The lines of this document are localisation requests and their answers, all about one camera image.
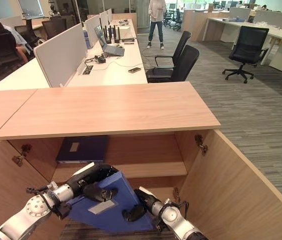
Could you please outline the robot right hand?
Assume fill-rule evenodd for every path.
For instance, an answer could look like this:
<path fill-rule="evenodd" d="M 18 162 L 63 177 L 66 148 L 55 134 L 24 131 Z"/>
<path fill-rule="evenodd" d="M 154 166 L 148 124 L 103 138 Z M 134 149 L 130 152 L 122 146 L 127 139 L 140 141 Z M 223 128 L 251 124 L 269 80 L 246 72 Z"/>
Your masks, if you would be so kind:
<path fill-rule="evenodd" d="M 135 189 L 134 193 L 138 197 L 139 203 L 130 210 L 124 209 L 122 211 L 122 216 L 127 222 L 135 222 L 147 212 L 152 213 L 153 204 L 159 201 L 152 193 L 146 192 L 145 188 Z"/>

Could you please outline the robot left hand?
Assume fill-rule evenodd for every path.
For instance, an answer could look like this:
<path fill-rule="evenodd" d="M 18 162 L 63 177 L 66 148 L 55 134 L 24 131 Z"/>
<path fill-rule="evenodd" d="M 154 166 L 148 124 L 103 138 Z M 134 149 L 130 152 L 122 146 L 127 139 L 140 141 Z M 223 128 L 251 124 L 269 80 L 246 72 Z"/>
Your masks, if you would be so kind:
<path fill-rule="evenodd" d="M 73 197 L 84 196 L 95 202 L 106 202 L 118 194 L 118 189 L 105 189 L 96 183 L 117 173 L 118 170 L 106 163 L 89 164 L 77 171 L 66 184 L 73 192 Z"/>

